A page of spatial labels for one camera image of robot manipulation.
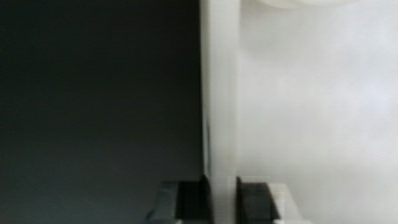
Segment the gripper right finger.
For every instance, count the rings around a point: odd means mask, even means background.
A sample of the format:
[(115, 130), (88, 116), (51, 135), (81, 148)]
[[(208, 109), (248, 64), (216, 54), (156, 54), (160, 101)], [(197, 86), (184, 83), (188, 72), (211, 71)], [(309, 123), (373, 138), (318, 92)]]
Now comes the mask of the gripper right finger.
[(287, 186), (236, 178), (236, 224), (311, 224)]

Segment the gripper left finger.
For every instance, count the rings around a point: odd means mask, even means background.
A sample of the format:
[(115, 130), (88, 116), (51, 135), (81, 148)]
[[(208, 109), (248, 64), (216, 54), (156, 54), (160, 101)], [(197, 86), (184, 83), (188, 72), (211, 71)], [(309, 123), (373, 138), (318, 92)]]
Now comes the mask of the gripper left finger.
[(160, 184), (144, 224), (213, 224), (211, 189), (206, 176), (197, 181)]

